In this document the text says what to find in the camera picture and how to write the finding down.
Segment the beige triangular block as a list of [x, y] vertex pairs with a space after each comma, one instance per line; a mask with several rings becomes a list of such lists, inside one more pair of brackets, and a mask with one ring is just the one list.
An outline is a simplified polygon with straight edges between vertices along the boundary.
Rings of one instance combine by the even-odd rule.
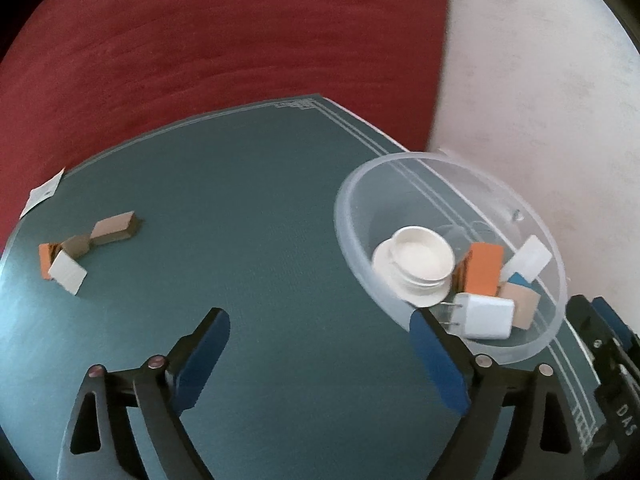
[[540, 301], [540, 295], [528, 286], [505, 282], [498, 296], [514, 302], [512, 326], [519, 330], [529, 330]]

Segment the white power adapter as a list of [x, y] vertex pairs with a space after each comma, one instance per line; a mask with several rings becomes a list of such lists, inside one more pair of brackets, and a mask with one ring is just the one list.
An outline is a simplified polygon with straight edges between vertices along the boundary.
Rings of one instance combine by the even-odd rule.
[[446, 302], [440, 324], [465, 339], [506, 340], [511, 336], [515, 304], [511, 299], [459, 292]]

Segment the orange block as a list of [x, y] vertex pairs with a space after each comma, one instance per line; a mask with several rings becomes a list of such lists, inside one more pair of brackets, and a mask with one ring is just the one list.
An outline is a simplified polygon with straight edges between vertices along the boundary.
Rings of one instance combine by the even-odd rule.
[[475, 242], [457, 264], [452, 277], [455, 292], [496, 296], [504, 249], [501, 245]]
[[40, 273], [44, 280], [50, 281], [50, 267], [60, 250], [60, 243], [43, 243], [38, 246]]

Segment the blue block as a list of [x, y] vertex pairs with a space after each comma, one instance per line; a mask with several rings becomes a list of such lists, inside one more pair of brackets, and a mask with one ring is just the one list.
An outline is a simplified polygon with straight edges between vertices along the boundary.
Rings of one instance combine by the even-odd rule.
[[508, 283], [528, 287], [530, 285], [526, 278], [523, 278], [519, 273], [513, 273], [510, 278], [506, 280]]

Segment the white block in bowl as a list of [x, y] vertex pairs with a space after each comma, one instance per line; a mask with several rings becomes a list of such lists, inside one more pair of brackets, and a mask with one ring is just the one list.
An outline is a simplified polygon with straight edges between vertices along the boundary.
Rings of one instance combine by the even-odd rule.
[[500, 281], [506, 282], [514, 274], [518, 274], [527, 283], [531, 283], [538, 278], [551, 259], [552, 252], [536, 235], [531, 235], [503, 265]]

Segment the orange flat block in bowl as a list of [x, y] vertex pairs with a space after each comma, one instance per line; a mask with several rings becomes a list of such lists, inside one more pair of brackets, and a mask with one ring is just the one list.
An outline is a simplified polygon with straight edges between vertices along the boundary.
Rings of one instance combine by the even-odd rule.
[[501, 245], [475, 242], [457, 264], [452, 277], [455, 292], [496, 296], [504, 249]]

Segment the white square block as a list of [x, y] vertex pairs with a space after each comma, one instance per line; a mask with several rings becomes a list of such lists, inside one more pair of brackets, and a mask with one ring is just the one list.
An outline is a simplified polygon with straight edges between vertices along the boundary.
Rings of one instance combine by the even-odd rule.
[[61, 250], [53, 260], [49, 274], [66, 292], [76, 296], [88, 272], [67, 252]]

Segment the small beige block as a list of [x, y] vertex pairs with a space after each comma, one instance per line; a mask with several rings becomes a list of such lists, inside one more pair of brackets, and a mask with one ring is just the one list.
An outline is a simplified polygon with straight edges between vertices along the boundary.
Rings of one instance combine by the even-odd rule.
[[66, 252], [70, 258], [75, 260], [87, 255], [91, 249], [91, 240], [89, 234], [74, 235], [61, 243], [61, 249]]

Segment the clear plastic bowl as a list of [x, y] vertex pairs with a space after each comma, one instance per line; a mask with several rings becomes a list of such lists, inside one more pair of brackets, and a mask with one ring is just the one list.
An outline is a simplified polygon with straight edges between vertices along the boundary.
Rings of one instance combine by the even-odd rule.
[[[384, 155], [342, 183], [334, 226], [355, 278], [401, 328], [429, 308], [472, 352], [500, 364], [563, 362], [564, 262], [539, 214], [503, 182], [442, 155]], [[469, 288], [462, 273], [479, 269], [463, 261], [480, 245], [501, 252], [498, 289], [538, 301], [530, 325], [504, 339], [471, 337], [454, 322], [451, 301]]]

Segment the beige long block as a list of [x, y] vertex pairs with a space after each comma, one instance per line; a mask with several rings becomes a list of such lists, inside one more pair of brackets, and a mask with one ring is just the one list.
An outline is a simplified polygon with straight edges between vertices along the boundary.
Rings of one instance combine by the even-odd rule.
[[99, 246], [129, 240], [137, 233], [139, 226], [140, 220], [133, 211], [116, 214], [96, 222], [90, 234], [90, 242]]

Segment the white paper packet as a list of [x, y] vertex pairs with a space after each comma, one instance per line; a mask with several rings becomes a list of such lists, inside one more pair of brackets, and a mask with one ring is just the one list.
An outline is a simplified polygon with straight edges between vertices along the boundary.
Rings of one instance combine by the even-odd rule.
[[26, 214], [29, 213], [32, 209], [37, 207], [39, 204], [51, 198], [58, 186], [60, 185], [61, 180], [63, 179], [65, 174], [65, 169], [62, 168], [57, 174], [55, 174], [51, 179], [47, 180], [43, 184], [40, 184], [36, 188], [32, 188], [29, 192], [29, 196], [27, 202], [20, 213], [20, 219], [24, 218]]

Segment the green table mat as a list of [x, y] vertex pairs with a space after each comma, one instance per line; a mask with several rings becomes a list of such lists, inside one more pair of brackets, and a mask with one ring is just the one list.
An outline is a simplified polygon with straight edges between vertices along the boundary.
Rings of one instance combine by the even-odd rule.
[[[346, 178], [394, 141], [321, 98], [194, 117], [89, 160], [16, 227], [1, 263], [1, 428], [32, 478], [58, 456], [90, 366], [166, 356], [210, 309], [230, 336], [180, 420], [214, 479], [431, 479], [460, 415], [338, 244]], [[91, 244], [76, 296], [40, 273], [38, 246], [133, 211], [129, 240]], [[582, 458], [596, 374], [565, 322], [550, 365]]]

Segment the red quilted sofa cover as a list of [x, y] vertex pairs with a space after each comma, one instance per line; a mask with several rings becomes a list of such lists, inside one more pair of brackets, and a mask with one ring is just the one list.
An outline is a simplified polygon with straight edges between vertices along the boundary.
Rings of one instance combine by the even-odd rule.
[[320, 94], [424, 148], [448, 0], [43, 0], [1, 62], [1, 232], [58, 170], [183, 118]]

